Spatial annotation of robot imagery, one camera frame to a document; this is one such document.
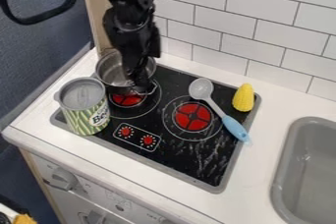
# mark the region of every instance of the white countertop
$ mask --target white countertop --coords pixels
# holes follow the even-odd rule
[[[269,194],[288,128],[306,116],[336,121],[335,102],[163,55],[157,60],[161,65],[233,86],[250,83],[262,98],[250,130],[253,146],[243,147],[226,190],[214,195],[50,124],[59,108],[53,94],[71,79],[90,76],[96,61],[92,50],[5,129],[4,136],[189,223],[285,223]]]

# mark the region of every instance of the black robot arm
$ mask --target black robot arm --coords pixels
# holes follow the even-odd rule
[[[138,90],[151,89],[145,66],[148,56],[160,57],[160,36],[153,22],[155,12],[154,0],[109,0],[112,8],[107,10],[103,18],[103,26],[113,44],[123,56],[123,67],[134,81]],[[58,8],[28,18],[15,16],[8,0],[0,0],[5,15],[20,25],[33,25],[60,15],[76,3],[76,0],[65,0]]]

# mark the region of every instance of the black stovetop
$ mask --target black stovetop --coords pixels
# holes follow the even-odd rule
[[[123,154],[217,192],[224,187],[223,177],[230,173],[230,159],[234,151],[239,153],[241,143],[222,126],[206,103],[188,96],[189,85],[196,77],[158,67],[154,79],[157,89],[148,97],[110,97],[109,126],[88,139],[110,142],[114,144],[108,146],[111,149],[120,149],[115,148],[118,145],[127,150]],[[214,84],[212,97],[228,115],[249,128],[257,106],[251,116],[235,110],[231,105],[235,92],[235,88]],[[54,117],[56,125],[66,127],[61,111]]]

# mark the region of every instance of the cable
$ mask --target cable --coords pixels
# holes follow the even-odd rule
[[[10,20],[12,20],[13,22],[17,24],[28,26],[28,25],[34,25],[34,24],[44,22],[50,18],[53,18],[55,16],[58,16],[68,11],[69,9],[74,7],[74,5],[76,4],[76,1],[77,0],[65,0],[64,3],[58,8],[43,12],[41,14],[38,14],[32,17],[27,17],[27,18],[16,17],[12,13],[7,0],[0,0],[0,7],[2,8],[3,12]]]

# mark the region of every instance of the sink basin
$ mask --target sink basin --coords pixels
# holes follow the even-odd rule
[[[336,123],[303,118],[290,128],[271,188],[290,224],[336,224]]]

